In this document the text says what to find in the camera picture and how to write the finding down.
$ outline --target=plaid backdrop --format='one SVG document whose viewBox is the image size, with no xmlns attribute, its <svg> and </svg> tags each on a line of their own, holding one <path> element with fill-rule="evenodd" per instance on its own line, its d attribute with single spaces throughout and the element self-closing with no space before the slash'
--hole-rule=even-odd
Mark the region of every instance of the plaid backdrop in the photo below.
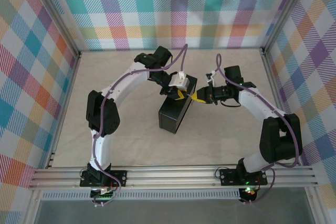
<svg viewBox="0 0 336 224">
<path fill-rule="evenodd" d="M 286 0 L 54 0 L 81 49 L 265 43 Z"/>
<path fill-rule="evenodd" d="M 18 223 L 75 57 L 41 0 L 0 0 L 0 223 Z"/>
<path fill-rule="evenodd" d="M 303 159 L 318 173 L 336 223 L 336 0 L 299 0 L 270 60 L 286 110 L 300 117 Z"/>
</svg>

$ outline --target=black mounting plate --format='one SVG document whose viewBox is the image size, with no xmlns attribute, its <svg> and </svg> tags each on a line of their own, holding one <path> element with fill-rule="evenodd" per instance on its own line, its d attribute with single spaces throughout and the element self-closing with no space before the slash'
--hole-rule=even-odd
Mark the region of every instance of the black mounting plate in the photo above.
<svg viewBox="0 0 336 224">
<path fill-rule="evenodd" d="M 120 183 L 121 186 L 126 186 L 127 181 L 127 171 L 126 170 L 110 170 L 108 171 L 109 174 L 116 177 Z M 112 186 L 116 187 L 118 186 L 118 183 L 111 179 Z M 101 187 L 101 184 L 99 180 L 97 180 L 94 176 L 92 176 L 88 170 L 83 170 L 81 173 L 81 180 L 79 183 L 80 187 Z"/>
<path fill-rule="evenodd" d="M 267 177 L 265 172 L 253 173 L 240 179 L 237 169 L 220 169 L 219 178 L 222 186 L 258 186 L 259 184 L 267 185 Z"/>
</svg>

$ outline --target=white tabletop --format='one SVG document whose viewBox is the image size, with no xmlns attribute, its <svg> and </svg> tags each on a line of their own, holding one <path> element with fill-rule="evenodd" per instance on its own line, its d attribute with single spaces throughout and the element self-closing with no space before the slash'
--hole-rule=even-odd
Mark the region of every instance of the white tabletop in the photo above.
<svg viewBox="0 0 336 224">
<path fill-rule="evenodd" d="M 123 74 L 143 51 L 85 52 L 63 124 L 53 166 L 86 166 L 91 155 L 91 134 L 85 119 L 90 91 L 107 87 Z M 196 89 L 206 86 L 204 75 L 216 68 L 217 53 L 222 67 L 239 65 L 244 81 L 253 82 L 274 103 L 257 49 L 188 50 L 185 73 L 198 78 Z M 178 50 L 172 50 L 174 56 Z M 177 71 L 178 61 L 167 72 Z M 216 85 L 224 85 L 220 76 Z M 159 128 L 158 111 L 165 99 L 161 87 L 145 82 L 119 108 L 121 123 L 113 134 L 113 165 L 204 165 L 236 164 L 259 149 L 262 122 L 244 107 L 194 102 L 176 134 Z"/>
</svg>

